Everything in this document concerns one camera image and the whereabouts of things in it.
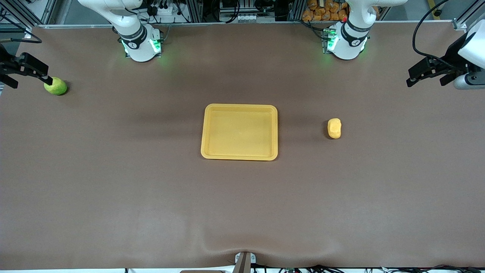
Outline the green apple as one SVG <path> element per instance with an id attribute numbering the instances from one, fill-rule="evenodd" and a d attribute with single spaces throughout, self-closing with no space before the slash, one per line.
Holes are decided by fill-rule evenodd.
<path id="1" fill-rule="evenodd" d="M 47 92 L 56 96 L 64 95 L 68 91 L 66 82 L 57 77 L 52 77 L 52 83 L 50 85 L 44 83 L 44 88 Z"/>

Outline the yellow potato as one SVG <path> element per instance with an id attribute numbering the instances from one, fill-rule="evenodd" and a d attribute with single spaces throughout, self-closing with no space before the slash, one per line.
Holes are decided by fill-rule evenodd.
<path id="1" fill-rule="evenodd" d="M 342 123 L 338 118 L 329 119 L 327 123 L 327 133 L 332 139 L 339 139 L 341 137 Z"/>

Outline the yellow plastic tray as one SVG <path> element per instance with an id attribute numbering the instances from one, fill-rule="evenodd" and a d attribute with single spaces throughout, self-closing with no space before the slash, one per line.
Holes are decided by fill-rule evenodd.
<path id="1" fill-rule="evenodd" d="M 209 104 L 201 155 L 213 160 L 273 161 L 278 156 L 278 111 L 268 104 Z"/>

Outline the pile of orange snack bags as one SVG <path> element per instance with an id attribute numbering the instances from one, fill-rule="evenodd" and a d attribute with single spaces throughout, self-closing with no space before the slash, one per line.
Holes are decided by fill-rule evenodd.
<path id="1" fill-rule="evenodd" d="M 307 0 L 301 20 L 343 21 L 348 19 L 350 6 L 345 0 Z"/>

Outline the brown table mat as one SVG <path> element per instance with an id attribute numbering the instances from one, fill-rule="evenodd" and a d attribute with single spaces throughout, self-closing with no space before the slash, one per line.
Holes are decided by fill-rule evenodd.
<path id="1" fill-rule="evenodd" d="M 173 27 L 137 63 L 110 28 L 21 44 L 69 84 L 0 95 L 0 270 L 485 267 L 485 90 L 408 88 L 411 23 L 352 61 L 301 24 Z M 209 104 L 278 111 L 273 161 L 200 152 Z M 327 133 L 341 120 L 341 137 Z"/>

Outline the aluminium table edge rail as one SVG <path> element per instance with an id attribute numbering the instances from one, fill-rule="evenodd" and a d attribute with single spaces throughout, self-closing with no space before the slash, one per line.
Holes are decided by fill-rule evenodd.
<path id="1" fill-rule="evenodd" d="M 410 21 L 376 21 L 374 26 L 378 26 L 381 24 L 395 24 L 395 23 L 411 23 L 417 24 L 419 21 L 417 20 L 410 20 Z M 449 24 L 454 27 L 455 22 L 454 20 L 425 20 L 424 23 L 445 23 Z M 297 24 L 296 21 L 263 21 L 257 23 L 241 23 L 242 25 L 284 25 L 284 24 Z M 239 25 L 239 23 L 223 23 L 223 22 L 212 22 L 212 23 L 154 23 L 153 26 L 161 27 L 161 26 L 175 26 L 175 27 L 202 27 L 202 26 L 212 26 L 212 25 Z M 111 28 L 112 25 L 110 24 L 50 24 L 50 25 L 38 25 L 38 28 L 41 29 L 100 29 L 100 28 Z"/>

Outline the metal table edge bracket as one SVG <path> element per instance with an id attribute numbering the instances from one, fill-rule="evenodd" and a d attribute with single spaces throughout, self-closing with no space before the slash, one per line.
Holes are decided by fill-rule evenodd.
<path id="1" fill-rule="evenodd" d="M 232 273 L 251 273 L 252 264 L 256 263 L 256 255 L 251 252 L 239 252 L 235 255 L 235 262 Z"/>

